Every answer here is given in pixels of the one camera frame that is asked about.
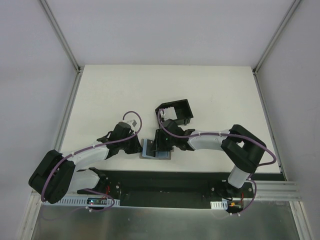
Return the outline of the grey leather card holder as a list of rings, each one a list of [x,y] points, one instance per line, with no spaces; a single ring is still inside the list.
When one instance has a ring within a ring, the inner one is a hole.
[[[140,153],[141,159],[149,159],[149,160],[170,160],[172,158],[172,152],[157,152],[155,154],[155,157],[148,157],[146,156],[146,145],[147,140],[149,139],[142,139],[142,152]]]

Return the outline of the black plastic card box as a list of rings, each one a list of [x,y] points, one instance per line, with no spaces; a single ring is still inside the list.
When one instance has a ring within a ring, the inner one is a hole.
[[[187,99],[162,103],[155,109],[156,115],[158,112],[162,121],[171,119],[178,126],[186,126],[194,117]]]

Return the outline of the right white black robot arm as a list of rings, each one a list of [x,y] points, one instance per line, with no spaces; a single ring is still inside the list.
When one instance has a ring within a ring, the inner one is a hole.
[[[243,191],[248,177],[254,174],[266,151],[266,144],[239,124],[220,132],[203,132],[196,129],[183,130],[174,122],[157,129],[153,140],[143,140],[142,157],[166,159],[173,148],[182,151],[215,150],[223,151],[234,167],[225,184],[225,192],[237,197]]]

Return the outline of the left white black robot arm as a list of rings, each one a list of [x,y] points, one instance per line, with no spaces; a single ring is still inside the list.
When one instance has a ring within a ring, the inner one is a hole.
[[[89,165],[107,160],[123,150],[126,154],[142,151],[138,134],[131,129],[110,131],[92,145],[69,153],[48,151],[28,180],[43,202],[55,204],[67,193],[89,189],[99,195],[105,191],[106,176]]]

